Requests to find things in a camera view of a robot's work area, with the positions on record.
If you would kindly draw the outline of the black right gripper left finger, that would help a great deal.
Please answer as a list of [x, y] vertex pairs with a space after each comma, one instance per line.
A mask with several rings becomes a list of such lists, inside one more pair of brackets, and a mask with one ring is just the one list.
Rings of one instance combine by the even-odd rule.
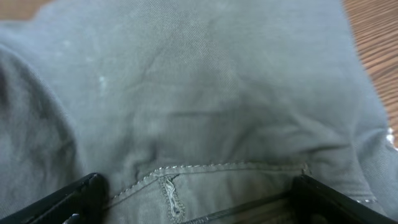
[[100, 223], [108, 183], [91, 173], [3, 219], [1, 224]]

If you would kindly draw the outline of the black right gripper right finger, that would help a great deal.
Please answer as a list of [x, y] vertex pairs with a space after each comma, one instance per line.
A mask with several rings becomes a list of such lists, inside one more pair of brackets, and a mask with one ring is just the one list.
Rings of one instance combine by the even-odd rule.
[[298, 223], [395, 224], [394, 220], [307, 175], [293, 180], [290, 202]]

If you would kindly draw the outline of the grey shorts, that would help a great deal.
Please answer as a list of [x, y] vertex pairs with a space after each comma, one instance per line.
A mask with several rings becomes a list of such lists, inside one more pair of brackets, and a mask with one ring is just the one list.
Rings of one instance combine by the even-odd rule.
[[98, 173], [100, 223], [298, 223], [307, 175], [397, 222], [341, 1], [52, 1], [1, 21], [1, 219]]

